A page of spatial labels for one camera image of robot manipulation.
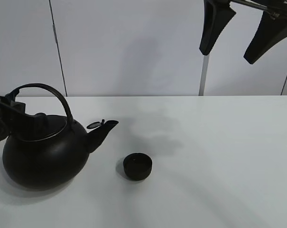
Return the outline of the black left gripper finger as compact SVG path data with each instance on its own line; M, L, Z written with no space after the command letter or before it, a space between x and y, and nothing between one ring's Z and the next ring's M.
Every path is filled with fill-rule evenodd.
M48 127L45 113L29 115L25 113L26 104L0 96L0 119L10 130L41 130Z
M23 141L39 139L39 124L24 123L9 127L9 135Z

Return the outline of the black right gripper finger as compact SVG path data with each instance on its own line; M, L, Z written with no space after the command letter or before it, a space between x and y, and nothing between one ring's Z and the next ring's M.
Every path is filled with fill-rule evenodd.
M236 15L230 3L230 0L204 0L204 27L199 47L203 55L210 54L219 35Z
M263 12L258 29L246 49L244 58L248 63L254 64L263 54L285 38L287 38L287 17L273 18L269 13Z

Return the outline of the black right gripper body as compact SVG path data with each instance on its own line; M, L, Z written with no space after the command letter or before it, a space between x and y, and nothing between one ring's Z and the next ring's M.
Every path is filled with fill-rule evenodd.
M220 0L219 10L230 11L235 14L235 11L230 7L231 2L262 10L273 18L287 18L287 0Z

